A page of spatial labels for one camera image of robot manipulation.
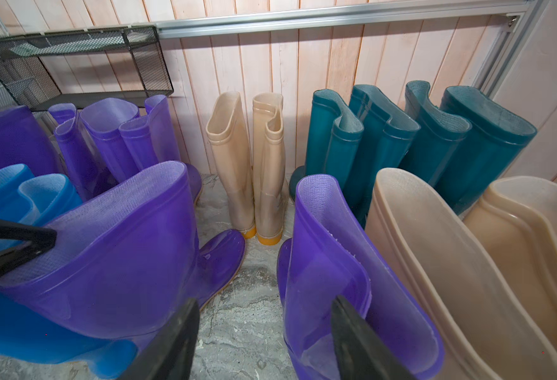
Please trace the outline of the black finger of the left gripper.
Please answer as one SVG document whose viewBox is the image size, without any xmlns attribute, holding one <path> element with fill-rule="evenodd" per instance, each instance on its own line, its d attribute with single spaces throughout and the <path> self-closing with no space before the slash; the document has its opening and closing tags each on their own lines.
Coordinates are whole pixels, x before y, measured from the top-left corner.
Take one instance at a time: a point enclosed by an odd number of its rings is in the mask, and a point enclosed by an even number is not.
<svg viewBox="0 0 557 380">
<path fill-rule="evenodd" d="M 0 278 L 55 247 L 57 232 L 0 219 L 0 240 L 21 242 L 0 250 Z"/>
</svg>

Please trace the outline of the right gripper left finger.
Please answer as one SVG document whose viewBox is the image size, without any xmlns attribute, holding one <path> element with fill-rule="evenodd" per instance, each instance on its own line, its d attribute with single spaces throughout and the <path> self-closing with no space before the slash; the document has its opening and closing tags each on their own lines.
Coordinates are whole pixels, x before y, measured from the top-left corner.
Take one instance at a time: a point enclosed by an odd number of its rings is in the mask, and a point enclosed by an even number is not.
<svg viewBox="0 0 557 380">
<path fill-rule="evenodd" d="M 119 379 L 190 379 L 199 319 L 198 302 L 188 299 Z"/>
</svg>

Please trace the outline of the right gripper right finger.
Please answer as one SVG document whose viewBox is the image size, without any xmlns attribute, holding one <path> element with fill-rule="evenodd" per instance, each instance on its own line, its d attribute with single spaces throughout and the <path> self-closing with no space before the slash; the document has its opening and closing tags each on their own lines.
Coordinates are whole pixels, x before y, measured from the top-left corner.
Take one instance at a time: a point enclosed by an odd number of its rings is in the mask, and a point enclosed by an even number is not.
<svg viewBox="0 0 557 380">
<path fill-rule="evenodd" d="M 332 301 L 331 327 L 340 378 L 416 379 L 342 295 Z"/>
</svg>

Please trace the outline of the large purple boot front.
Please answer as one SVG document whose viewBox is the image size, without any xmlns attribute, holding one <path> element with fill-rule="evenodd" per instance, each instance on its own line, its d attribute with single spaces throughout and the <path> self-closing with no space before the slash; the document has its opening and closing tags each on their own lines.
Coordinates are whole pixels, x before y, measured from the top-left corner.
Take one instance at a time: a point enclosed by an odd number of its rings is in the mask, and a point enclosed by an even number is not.
<svg viewBox="0 0 557 380">
<path fill-rule="evenodd" d="M 400 282 L 354 217 L 335 177 L 297 184 L 294 231 L 278 253 L 283 336 L 297 377 L 337 379 L 331 332 L 339 295 L 418 379 L 431 379 L 445 350 L 435 324 Z"/>
</svg>

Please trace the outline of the large beige boot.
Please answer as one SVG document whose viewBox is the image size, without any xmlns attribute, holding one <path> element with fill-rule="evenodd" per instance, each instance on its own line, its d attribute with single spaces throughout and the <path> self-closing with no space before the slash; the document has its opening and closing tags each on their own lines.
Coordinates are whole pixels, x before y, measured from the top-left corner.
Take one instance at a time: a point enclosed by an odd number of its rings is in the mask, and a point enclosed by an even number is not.
<svg viewBox="0 0 557 380">
<path fill-rule="evenodd" d="M 557 350 L 427 182 L 381 169 L 366 233 L 440 332 L 446 359 L 438 378 L 557 379 Z"/>
</svg>

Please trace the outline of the teal boot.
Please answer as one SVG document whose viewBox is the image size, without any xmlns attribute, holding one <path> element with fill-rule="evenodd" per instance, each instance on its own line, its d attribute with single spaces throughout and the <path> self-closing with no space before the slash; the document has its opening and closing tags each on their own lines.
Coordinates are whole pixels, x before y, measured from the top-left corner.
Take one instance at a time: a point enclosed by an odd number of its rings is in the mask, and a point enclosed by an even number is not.
<svg viewBox="0 0 557 380">
<path fill-rule="evenodd" d="M 298 182 L 313 174 L 331 175 L 345 189 L 363 132 L 361 120 L 337 92 L 315 91 L 305 165 L 299 166 L 291 176 L 291 198 L 295 198 Z"/>
<path fill-rule="evenodd" d="M 460 215 L 528 146 L 537 129 L 471 86 L 448 87 L 440 109 L 464 117 L 472 125 L 435 185 L 437 193 Z"/>
<path fill-rule="evenodd" d="M 349 108 L 364 131 L 343 194 L 359 224 L 365 226 L 378 171 L 399 166 L 420 126 L 373 85 L 355 85 Z"/>
<path fill-rule="evenodd" d="M 426 81 L 414 80 L 405 87 L 405 112 L 420 130 L 400 168 L 435 186 L 472 125 L 464 117 L 439 109 L 430 101 L 429 93 L 430 83 Z"/>
</svg>

